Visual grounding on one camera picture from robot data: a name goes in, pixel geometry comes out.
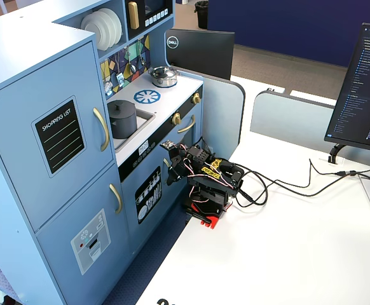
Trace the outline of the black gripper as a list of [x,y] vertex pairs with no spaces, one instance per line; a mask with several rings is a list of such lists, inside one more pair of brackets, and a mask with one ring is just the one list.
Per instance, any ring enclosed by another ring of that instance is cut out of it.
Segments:
[[172,165],[168,168],[167,185],[180,181],[186,173],[201,173],[202,168],[211,161],[211,152],[198,144],[187,147],[175,144],[168,151]]

